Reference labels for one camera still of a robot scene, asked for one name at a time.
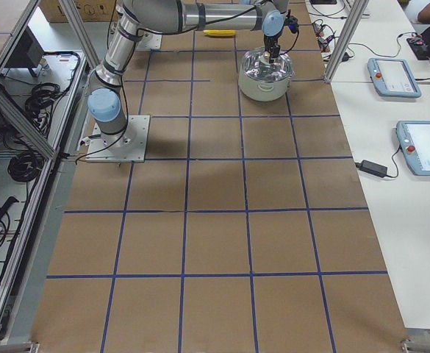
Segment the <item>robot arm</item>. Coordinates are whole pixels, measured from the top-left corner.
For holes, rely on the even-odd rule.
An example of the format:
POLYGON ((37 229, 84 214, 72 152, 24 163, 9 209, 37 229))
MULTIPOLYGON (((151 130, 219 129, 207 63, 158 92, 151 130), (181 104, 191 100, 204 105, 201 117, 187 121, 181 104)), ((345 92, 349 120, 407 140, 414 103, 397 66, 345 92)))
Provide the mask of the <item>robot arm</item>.
POLYGON ((147 149, 152 160, 290 153, 286 118, 234 116, 232 47, 198 47, 198 32, 215 26, 260 30, 274 38, 283 21, 279 6, 125 1, 118 31, 90 78, 87 105, 103 131, 99 143, 116 154, 134 151, 143 132, 123 112, 141 107, 154 115, 147 149))

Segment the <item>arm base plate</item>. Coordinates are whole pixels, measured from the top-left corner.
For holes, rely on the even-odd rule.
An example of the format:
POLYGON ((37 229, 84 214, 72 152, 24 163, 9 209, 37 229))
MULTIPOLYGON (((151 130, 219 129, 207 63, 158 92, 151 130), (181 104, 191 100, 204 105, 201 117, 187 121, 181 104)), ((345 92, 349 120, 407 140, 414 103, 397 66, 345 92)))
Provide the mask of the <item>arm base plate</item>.
POLYGON ((130 115, 128 126, 121 138, 121 134, 105 135, 98 124, 94 123, 93 133, 99 137, 90 141, 85 161, 89 163, 143 163, 146 157, 149 126, 149 115, 130 115))
POLYGON ((141 41, 136 45, 135 51, 158 51, 162 45, 162 36, 144 33, 141 41))

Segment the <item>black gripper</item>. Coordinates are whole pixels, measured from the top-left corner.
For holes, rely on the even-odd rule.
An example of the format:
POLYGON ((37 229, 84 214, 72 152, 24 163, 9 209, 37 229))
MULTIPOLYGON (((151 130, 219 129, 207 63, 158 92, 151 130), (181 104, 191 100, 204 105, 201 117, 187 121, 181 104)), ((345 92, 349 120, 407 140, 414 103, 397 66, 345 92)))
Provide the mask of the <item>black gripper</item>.
POLYGON ((278 35, 274 36, 263 36, 263 42, 265 51, 269 53, 269 62, 273 63, 274 60, 279 56, 279 44, 278 44, 278 35))

